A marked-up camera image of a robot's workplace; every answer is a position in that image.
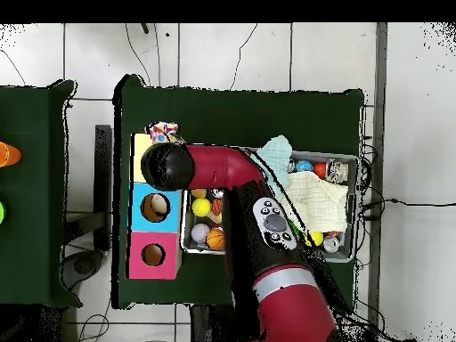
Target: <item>white cloth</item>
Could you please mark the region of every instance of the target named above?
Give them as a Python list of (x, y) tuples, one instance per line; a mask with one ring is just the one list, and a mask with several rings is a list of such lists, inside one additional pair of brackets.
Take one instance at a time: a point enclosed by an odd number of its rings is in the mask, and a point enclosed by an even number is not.
[[(289, 174), (289, 186), (285, 192), (310, 232), (346, 230), (347, 186), (328, 183), (315, 173), (305, 171)], [(289, 219), (303, 232), (287, 199), (283, 197), (280, 203)]]

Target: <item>pink box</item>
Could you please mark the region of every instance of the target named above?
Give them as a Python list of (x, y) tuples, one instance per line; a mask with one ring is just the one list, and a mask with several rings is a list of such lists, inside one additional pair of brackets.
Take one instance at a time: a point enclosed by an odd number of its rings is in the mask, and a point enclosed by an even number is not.
[[(149, 266), (143, 261), (143, 249), (149, 244), (159, 244), (165, 250), (161, 265)], [(182, 254), (178, 248), (178, 233), (173, 232), (131, 232), (128, 279), (173, 280), (181, 265)]]

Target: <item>orange cup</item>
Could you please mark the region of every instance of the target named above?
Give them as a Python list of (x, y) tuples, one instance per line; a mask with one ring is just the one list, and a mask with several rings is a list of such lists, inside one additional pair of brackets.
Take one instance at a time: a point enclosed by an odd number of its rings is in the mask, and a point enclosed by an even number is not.
[(20, 160), (20, 151), (9, 144), (0, 142), (0, 167), (16, 164)]

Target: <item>button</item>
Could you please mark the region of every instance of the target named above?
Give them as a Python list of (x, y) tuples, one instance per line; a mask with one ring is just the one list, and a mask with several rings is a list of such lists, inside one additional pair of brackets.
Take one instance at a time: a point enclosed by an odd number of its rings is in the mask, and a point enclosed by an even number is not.
[(269, 231), (283, 232), (287, 229), (287, 221), (277, 214), (270, 214), (265, 219), (265, 227)]

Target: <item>round hole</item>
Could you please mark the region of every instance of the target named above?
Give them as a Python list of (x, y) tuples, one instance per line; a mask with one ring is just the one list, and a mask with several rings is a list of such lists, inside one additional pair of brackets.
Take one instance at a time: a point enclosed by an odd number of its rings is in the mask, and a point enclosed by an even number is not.
[(163, 194), (148, 194), (141, 202), (142, 216), (152, 223), (163, 222), (167, 218), (170, 210), (171, 205), (169, 199)]
[(159, 244), (149, 244), (141, 252), (143, 262), (148, 266), (160, 266), (165, 260), (165, 250)]

